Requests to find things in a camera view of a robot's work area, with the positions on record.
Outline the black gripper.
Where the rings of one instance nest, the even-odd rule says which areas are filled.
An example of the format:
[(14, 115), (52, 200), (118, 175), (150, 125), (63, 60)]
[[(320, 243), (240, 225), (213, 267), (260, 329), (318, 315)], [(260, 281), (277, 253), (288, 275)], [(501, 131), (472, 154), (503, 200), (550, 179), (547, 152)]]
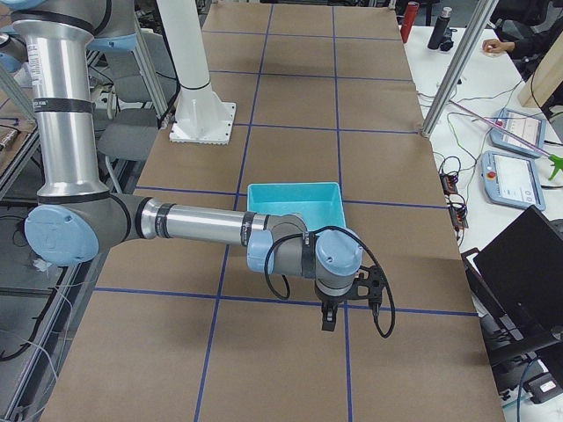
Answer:
[(329, 295), (321, 291), (318, 287), (315, 288), (315, 294), (321, 302), (322, 312), (322, 331), (334, 331), (337, 321), (337, 311), (340, 303), (344, 302), (350, 293), (346, 292), (342, 295)]

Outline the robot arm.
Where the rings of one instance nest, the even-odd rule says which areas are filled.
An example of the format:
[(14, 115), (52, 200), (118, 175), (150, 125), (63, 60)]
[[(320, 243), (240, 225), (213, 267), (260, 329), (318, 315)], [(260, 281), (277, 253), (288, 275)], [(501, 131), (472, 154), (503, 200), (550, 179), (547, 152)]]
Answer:
[(99, 178), (86, 49), (130, 51), (137, 43), (130, 1), (10, 1), (26, 44), (45, 182), (25, 222), (44, 260), (73, 266), (133, 239), (186, 238), (239, 244), (256, 272), (315, 283), (322, 327), (358, 298), (364, 247), (346, 229), (307, 229), (296, 215), (272, 216), (163, 203), (111, 193)]

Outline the person hand at desk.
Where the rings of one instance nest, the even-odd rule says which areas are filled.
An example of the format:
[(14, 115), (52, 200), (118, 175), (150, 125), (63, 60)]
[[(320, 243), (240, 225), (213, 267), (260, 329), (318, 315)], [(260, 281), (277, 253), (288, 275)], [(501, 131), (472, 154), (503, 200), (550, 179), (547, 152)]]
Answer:
[(482, 50), (487, 54), (510, 53), (514, 50), (514, 41), (500, 41), (497, 39), (484, 40)]

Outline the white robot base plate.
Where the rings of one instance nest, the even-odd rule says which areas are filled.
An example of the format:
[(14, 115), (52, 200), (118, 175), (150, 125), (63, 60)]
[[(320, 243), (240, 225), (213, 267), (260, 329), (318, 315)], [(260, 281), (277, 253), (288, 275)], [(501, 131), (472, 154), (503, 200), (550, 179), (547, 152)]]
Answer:
[(228, 144), (236, 115), (237, 105), (230, 102), (215, 102), (210, 105), (195, 99), (180, 107), (170, 132), (171, 142), (201, 144)]

